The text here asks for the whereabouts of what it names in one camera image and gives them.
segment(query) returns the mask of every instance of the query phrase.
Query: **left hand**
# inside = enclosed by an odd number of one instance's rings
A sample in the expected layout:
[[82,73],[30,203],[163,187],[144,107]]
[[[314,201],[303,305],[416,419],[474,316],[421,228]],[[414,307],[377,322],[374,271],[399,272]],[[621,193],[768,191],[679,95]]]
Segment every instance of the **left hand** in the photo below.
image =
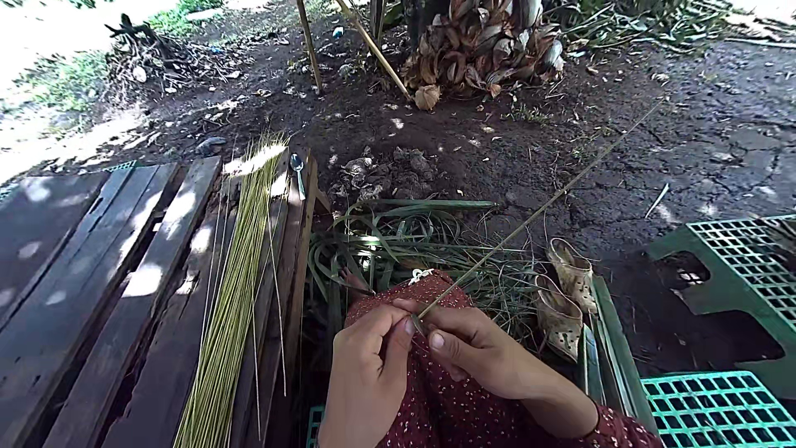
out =
[[373,448],[387,434],[406,392],[408,314],[382,305],[334,337],[321,448]]

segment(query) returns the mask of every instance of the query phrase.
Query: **shoe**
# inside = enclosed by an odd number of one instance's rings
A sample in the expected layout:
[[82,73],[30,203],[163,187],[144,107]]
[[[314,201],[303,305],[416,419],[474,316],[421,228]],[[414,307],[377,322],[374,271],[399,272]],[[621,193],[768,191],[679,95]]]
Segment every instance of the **shoe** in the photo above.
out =
[[592,292],[594,287],[591,279],[594,272],[591,270],[591,262],[561,238],[550,240],[547,256],[556,268],[564,293],[569,295],[583,312],[596,314],[597,303]]
[[577,362],[583,312],[558,289],[550,277],[537,275],[533,284],[538,288],[537,310],[539,325],[544,331],[544,342],[566,360]]

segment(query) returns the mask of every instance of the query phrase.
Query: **hand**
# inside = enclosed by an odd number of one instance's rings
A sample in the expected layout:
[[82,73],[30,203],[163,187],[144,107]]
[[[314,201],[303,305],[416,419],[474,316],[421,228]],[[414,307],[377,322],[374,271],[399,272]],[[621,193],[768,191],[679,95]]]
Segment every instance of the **hand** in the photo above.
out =
[[382,305],[334,337],[321,448],[373,448],[387,434],[406,392],[414,332],[404,310]]
[[[396,299],[393,304],[419,313],[425,304]],[[431,355],[454,381],[467,374],[487,391],[522,400],[547,432],[578,438],[597,425],[595,404],[572,382],[526,351],[477,308],[435,306],[423,322]]]

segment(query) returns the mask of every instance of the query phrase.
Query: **fingernail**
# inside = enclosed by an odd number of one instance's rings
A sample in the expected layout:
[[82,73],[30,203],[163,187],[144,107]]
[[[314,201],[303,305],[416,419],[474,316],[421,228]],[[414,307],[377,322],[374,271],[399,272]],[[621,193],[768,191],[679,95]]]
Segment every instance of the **fingernail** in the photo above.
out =
[[431,345],[431,348],[436,348],[439,350],[440,348],[445,345],[445,340],[443,339],[443,335],[439,333],[434,333],[431,335],[431,339],[428,341],[428,344]]
[[409,333],[409,336],[415,334],[415,323],[412,322],[411,318],[408,317],[406,318],[406,322],[404,322],[404,330],[406,330],[406,332]]

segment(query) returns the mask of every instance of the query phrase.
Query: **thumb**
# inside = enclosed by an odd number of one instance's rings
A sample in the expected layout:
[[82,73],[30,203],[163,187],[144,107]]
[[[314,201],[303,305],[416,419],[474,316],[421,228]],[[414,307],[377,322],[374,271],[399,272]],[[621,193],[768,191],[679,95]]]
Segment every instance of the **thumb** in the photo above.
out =
[[472,376],[482,369],[482,363],[479,362],[481,350],[449,332],[435,330],[428,337],[428,346],[435,356],[461,367]]
[[389,334],[387,350],[384,353],[384,369],[381,371],[382,381],[386,383],[402,382],[406,385],[406,359],[412,349],[412,336],[415,325],[412,319],[405,317]]

